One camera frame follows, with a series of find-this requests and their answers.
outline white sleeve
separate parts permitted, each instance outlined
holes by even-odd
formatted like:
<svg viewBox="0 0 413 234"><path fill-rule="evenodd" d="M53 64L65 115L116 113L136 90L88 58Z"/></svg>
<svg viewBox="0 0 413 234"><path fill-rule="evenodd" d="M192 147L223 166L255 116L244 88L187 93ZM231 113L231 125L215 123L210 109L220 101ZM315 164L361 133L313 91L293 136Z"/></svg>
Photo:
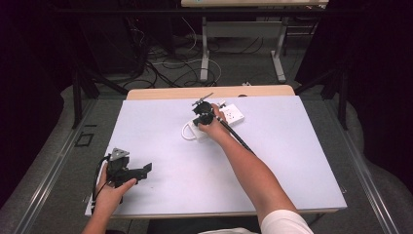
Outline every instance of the white sleeve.
<svg viewBox="0 0 413 234"><path fill-rule="evenodd" d="M300 214L287 210L273 211L265 216L261 223L261 231L262 234L313 234Z"/></svg>

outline power strip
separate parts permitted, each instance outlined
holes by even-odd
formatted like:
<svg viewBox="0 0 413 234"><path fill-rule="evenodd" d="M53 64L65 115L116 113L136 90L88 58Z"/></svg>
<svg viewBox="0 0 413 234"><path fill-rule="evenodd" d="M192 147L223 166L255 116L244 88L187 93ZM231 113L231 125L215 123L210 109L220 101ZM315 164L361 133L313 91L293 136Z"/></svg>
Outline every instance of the power strip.
<svg viewBox="0 0 413 234"><path fill-rule="evenodd" d="M241 123L244 120L244 116L241 113L241 111L235 106L235 104L230 104L228 106L222 107L219 109L222 111L225 115L225 119L228 123L229 126L233 127L234 125L237 125L238 123ZM189 121L185 126L188 126L189 129L191 130L192 134L194 137L188 138L185 137L184 134L182 133L182 136L185 139L197 139L201 140L207 137L207 134L202 132L195 124L194 124L194 119Z"/></svg>

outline black device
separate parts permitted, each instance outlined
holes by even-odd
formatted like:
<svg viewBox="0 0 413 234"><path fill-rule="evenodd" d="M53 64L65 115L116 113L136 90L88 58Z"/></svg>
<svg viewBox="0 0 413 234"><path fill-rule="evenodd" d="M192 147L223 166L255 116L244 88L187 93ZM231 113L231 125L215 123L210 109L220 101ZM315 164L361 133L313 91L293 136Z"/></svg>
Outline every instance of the black device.
<svg viewBox="0 0 413 234"><path fill-rule="evenodd" d="M205 97L201 97L199 100L195 101L195 103L192 104L193 106L197 105L193 109L193 111L195 112L195 114L199 115L198 118L193 120L195 126L198 126L198 124L200 123L203 125L212 123L213 117L215 117L215 115L213 114L212 105L209 102L204 101L204 99L208 98L211 95L213 95L213 93Z"/></svg>
<svg viewBox="0 0 413 234"><path fill-rule="evenodd" d="M141 169L130 170L128 168L130 158L127 157L129 154L130 153L128 151L114 148L111 154L108 154L100 160L94 173L94 188L92 190L92 214L94 213L94 205L96 203L97 196L99 195L99 192L104 185L111 185L113 183L115 187L119 187L131 178L136 178L137 184L140 180L147 178L148 173L152 171L152 163L147 164ZM97 177L99 175L101 165L104 161L108 161L106 169L106 182L102 187L98 188L99 190L96 193Z"/></svg>
<svg viewBox="0 0 413 234"><path fill-rule="evenodd" d="M171 0L69 0L72 8L91 11L171 9ZM174 55L170 17L88 17L78 20L99 74L113 77L138 77L153 44Z"/></svg>
<svg viewBox="0 0 413 234"><path fill-rule="evenodd" d="M213 113L213 108L212 105L205 101L206 98L209 96L213 95L213 93L210 93L209 95L205 97L201 97L199 100L195 101L192 105L197 105L193 111L195 114L199 115L198 118L194 119L193 122L195 126L198 127L198 124L203 124L203 125L209 125L212 123L213 118L216 118L216 120L219 121L219 123L222 124L231 134L232 136L247 150L249 150L251 153L255 154L252 149L248 147L248 145L238 136L238 134L224 121L221 117L216 116Z"/></svg>
<svg viewBox="0 0 413 234"><path fill-rule="evenodd" d="M146 179L149 172L152 171L152 163L144 166L141 169L130 170L128 163L129 157L126 157L129 152L122 149L113 149L106 169L107 183L113 182L115 187L119 187L131 178L136 178L136 184L142 179Z"/></svg>

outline floor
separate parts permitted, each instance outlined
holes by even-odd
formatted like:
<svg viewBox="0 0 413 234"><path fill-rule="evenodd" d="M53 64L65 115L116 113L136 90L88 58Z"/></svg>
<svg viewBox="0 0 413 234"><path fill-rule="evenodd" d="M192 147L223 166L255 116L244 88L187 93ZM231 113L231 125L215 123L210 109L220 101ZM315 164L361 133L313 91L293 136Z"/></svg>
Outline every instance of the floor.
<svg viewBox="0 0 413 234"><path fill-rule="evenodd" d="M177 38L177 40L191 42L191 40L182 38ZM299 86L299 84L294 81L294 77L310 41L311 37L308 36L293 37L288 40L288 50L286 56L282 57L282 65L287 77L286 84L293 88ZM277 74L274 71L269 54L269 48L271 49L273 47L273 43L274 41L272 40L255 38L211 40L210 50L213 51L213 53L211 53L210 59L212 59L213 62L210 63L211 73L209 76L211 79L215 77L218 86L239 86L246 82L250 85L278 85L279 82L276 79ZM161 73L166 74L166 77L173 81L174 84L179 86L202 85L197 82L196 74L199 73L200 54L197 50L198 46L194 45L195 44L187 43L186 47L182 47L178 51L190 58L186 63L176 64L182 61L170 58L158 58L162 51L158 49L151 51L150 60L154 66L156 66ZM136 79L137 81L125 80L128 77L121 76L109 77L109 79L125 86L127 89L145 88L151 84L155 85L156 88L169 86L164 79L159 78L155 81L154 77L153 71L146 70L139 79ZM99 97L100 100L113 100L116 102L124 98L104 85L97 84L97 86L101 93ZM302 95L303 99L319 98L320 89L322 89L320 86L313 87ZM74 118L72 88L68 88L62 92L61 95L65 99L65 107L59 122L15 193L2 208L0 212L0 224L2 225L0 233L53 233L53 230L42 230L42 227L39 227L38 224L42 222L37 218L43 218L41 209L45 204L47 205L47 198L51 190L53 190L60 173L63 172L64 166L70 164L70 160L65 158L65 156L73 151L73 143L80 134L79 130L73 131L71 129ZM334 106L335 101L336 99L333 100L330 105ZM95 109L96 103L88 100L86 97L84 97L83 106L85 116L93 116L98 111ZM374 166L370 167L373 172L373 176L371 176L372 173L367 169L366 163L364 163L362 159L362 153L360 153L363 147L362 128L357 120L357 113L351 106L348 107L347 118L349 130L343 134L343 138L348 140L347 143L350 144L350 147L354 151L352 154L355 157L354 162L361 162L355 163L354 165L355 171L360 172L358 178L364 180L364 184L367 184L368 189L380 189L383 194L388 195L389 191L386 191L385 188L374 183L371 178L375 177L376 181L377 179L387 180L389 183L397 183L396 179L391 178L386 172L381 172L380 169L376 169ZM384 205L383 197L380 196L380 193L378 193L378 191L367 190L366 194L373 194L369 198L370 201L378 202L376 207L373 206L373 210L374 214L382 216L383 220L379 221L380 225L382 227L388 226L387 230L384 228L384 233L404 233L404 230L412 230L398 230L394 224L394 220L389 214L386 214L387 207ZM402 200L407 201L405 208L411 206L411 194L397 193L397 196L404 196L403 198L405 199ZM400 202L394 197L395 195L389 195L386 196L386 199L394 203ZM389 208L389 210L392 210L392 215L396 215L397 217L410 217L399 209L402 207L402 204L396 204L394 205L394 209ZM404 223L407 222L399 218L397 220L397 224L401 226L405 226ZM130 222L126 220L119 225L124 228L125 226L129 226ZM147 220L135 221L131 225L131 233L145 233L146 225Z"/></svg>

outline wooden table edge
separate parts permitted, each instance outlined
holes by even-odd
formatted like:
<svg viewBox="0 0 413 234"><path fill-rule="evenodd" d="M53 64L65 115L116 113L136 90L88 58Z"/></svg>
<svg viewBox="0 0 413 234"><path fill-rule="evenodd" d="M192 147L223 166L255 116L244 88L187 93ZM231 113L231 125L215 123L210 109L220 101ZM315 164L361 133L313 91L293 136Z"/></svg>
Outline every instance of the wooden table edge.
<svg viewBox="0 0 413 234"><path fill-rule="evenodd" d="M327 5L329 0L295 0L295 1L181 1L187 8L228 8L228 7L277 7L277 6L318 6Z"/></svg>
<svg viewBox="0 0 413 234"><path fill-rule="evenodd" d="M202 98L213 93L211 98L295 96L288 85L274 86L229 86L200 88L137 89L128 93L127 100Z"/></svg>

